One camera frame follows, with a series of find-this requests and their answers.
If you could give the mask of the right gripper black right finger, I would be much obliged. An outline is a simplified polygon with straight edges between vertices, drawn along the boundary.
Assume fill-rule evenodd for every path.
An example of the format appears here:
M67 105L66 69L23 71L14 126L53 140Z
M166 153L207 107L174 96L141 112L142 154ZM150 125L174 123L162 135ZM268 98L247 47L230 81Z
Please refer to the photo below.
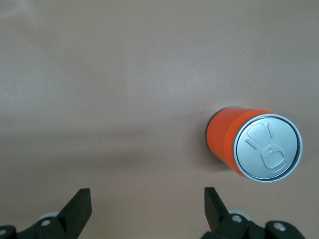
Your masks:
M201 239L265 239L265 229L239 214L231 214L213 187L204 189L204 210L210 227Z

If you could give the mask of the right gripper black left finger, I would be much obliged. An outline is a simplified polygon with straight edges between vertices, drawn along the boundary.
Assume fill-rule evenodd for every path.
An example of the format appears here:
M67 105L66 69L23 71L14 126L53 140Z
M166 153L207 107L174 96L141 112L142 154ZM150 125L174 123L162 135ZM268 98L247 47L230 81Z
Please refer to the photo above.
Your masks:
M78 239L91 214L90 189L80 189L57 215L43 217L34 224L34 238Z

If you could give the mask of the orange can with silver lid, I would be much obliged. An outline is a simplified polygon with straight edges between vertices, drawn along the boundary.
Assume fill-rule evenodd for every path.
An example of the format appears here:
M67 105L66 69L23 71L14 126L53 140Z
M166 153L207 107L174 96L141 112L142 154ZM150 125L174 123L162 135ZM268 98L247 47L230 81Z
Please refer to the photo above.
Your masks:
M259 183L287 178L303 153L300 131L270 110L225 108L206 130L210 151L239 175Z

